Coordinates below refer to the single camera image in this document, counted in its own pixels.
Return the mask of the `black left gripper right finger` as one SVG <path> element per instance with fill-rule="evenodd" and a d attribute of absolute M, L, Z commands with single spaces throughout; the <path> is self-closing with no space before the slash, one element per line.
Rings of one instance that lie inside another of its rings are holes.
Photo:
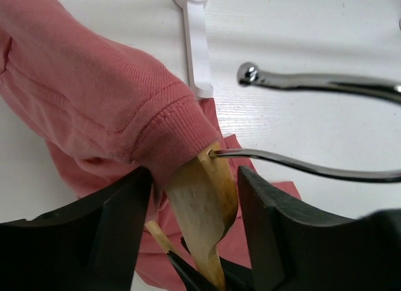
<path fill-rule="evenodd" d="M 399 290 L 400 211 L 338 216 L 246 167 L 238 191 L 256 290 Z"/>

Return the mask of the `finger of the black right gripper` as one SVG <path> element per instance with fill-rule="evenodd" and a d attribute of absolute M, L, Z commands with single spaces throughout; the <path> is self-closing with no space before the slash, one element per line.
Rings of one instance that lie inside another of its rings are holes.
<path fill-rule="evenodd" d="M 253 291 L 253 273 L 250 268 L 220 258 L 228 290 Z"/>
<path fill-rule="evenodd" d="M 178 254 L 168 251 L 167 257 L 183 281 L 187 291 L 213 291 L 216 287 L 191 267 Z"/>

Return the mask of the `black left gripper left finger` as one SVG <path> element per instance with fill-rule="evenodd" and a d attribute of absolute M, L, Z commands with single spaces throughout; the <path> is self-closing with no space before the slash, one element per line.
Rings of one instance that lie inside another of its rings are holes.
<path fill-rule="evenodd" d="M 1 224 L 2 290 L 130 290 L 152 177 L 138 168 L 33 220 Z"/>

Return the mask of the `wooden clothes hanger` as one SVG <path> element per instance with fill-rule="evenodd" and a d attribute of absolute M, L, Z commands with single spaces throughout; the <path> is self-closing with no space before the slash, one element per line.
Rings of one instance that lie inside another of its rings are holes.
<path fill-rule="evenodd" d="M 281 74 L 261 70 L 254 63 L 244 63 L 237 71 L 240 85 L 270 88 L 284 92 L 315 91 L 352 94 L 400 103 L 400 84 L 383 78 L 327 73 Z M 184 164 L 172 177 L 166 193 L 194 259 L 193 268 L 216 290 L 227 288 L 217 244 L 234 223 L 238 211 L 236 185 L 227 159 L 250 157 L 274 162 L 315 176 L 359 183 L 397 183 L 400 171 L 365 172 L 334 169 L 310 164 L 267 151 L 251 149 L 222 150 L 212 144 Z M 154 222 L 147 229 L 164 252 L 178 254 L 164 232 Z"/>

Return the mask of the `red t shirt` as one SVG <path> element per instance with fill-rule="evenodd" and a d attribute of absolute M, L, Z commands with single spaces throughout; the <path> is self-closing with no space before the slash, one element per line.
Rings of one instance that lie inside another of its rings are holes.
<path fill-rule="evenodd" d="M 1 0 L 1 96 L 79 198 L 149 169 L 146 219 L 175 245 L 167 181 L 215 142 L 239 147 L 222 135 L 213 99 L 197 100 L 157 59 L 96 34 L 58 0 Z"/>

